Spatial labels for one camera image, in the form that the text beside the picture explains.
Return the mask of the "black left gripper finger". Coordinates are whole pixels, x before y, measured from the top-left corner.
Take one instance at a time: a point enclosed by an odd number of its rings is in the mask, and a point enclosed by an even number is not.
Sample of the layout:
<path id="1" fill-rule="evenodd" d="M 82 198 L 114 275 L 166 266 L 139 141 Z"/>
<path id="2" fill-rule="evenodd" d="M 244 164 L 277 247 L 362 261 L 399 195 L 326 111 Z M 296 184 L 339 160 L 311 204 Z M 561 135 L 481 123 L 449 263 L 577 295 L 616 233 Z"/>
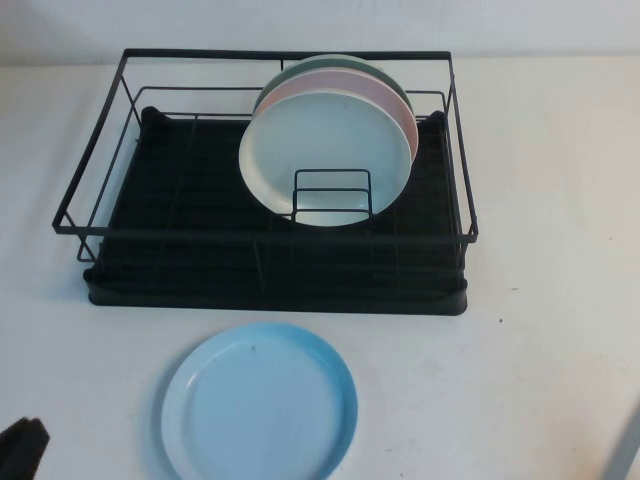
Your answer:
<path id="1" fill-rule="evenodd" d="M 50 435 L 39 418 L 23 417 L 1 432 L 1 480 L 33 480 Z"/>

